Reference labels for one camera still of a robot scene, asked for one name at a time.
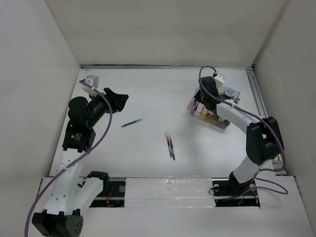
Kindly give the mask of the dark blue gel pen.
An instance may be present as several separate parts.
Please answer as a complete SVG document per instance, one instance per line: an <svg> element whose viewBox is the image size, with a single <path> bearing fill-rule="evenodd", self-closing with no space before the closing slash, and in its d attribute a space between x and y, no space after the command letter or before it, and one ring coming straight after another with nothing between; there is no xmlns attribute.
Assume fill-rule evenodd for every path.
<svg viewBox="0 0 316 237"><path fill-rule="evenodd" d="M170 133L168 134L168 138L169 138L169 141L170 141L170 147L171 147L172 158L173 158L173 160L176 160L176 158L175 158L175 153L174 153L173 142L172 142L172 137L171 137L171 134L170 134Z"/></svg>

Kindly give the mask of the red gel pen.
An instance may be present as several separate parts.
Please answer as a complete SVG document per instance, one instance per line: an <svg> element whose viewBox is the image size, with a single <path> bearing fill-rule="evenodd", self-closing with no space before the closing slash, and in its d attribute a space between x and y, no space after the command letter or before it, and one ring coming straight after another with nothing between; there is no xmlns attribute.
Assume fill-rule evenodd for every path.
<svg viewBox="0 0 316 237"><path fill-rule="evenodd" d="M165 132L164 135L165 135L165 139L167 141L169 155L170 155L171 158L173 158L172 149L171 149L171 144L170 144L170 141L169 141L168 133Z"/></svg>

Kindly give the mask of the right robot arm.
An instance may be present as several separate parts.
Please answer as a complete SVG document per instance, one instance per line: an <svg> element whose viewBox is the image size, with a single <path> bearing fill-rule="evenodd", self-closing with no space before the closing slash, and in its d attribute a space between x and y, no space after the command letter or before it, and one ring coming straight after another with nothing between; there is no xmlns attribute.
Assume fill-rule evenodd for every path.
<svg viewBox="0 0 316 237"><path fill-rule="evenodd" d="M205 106L216 118L223 117L236 125L246 135L246 157L230 173L227 181L214 184L214 196L227 196L231 200L254 191L258 187L252 181L263 165L278 155L284 155L284 146L277 120L261 118L236 105L230 96L218 93L219 75L199 77L199 89L194 101Z"/></svg>

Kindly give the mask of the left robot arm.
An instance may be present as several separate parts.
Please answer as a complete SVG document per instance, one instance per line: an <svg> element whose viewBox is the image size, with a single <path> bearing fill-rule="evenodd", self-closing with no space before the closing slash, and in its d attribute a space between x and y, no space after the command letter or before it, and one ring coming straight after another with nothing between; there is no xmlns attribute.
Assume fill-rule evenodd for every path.
<svg viewBox="0 0 316 237"><path fill-rule="evenodd" d="M110 191L106 172L90 172L79 191L78 180L85 157L99 145L94 141L94 125L104 114L121 112L129 97L109 88L104 88L102 93L92 89L88 94L88 99L79 96L68 104L69 122L62 144L60 171L51 180L54 186L50 199L42 212L32 217L32 224L44 237L78 237L84 213L98 195Z"/></svg>

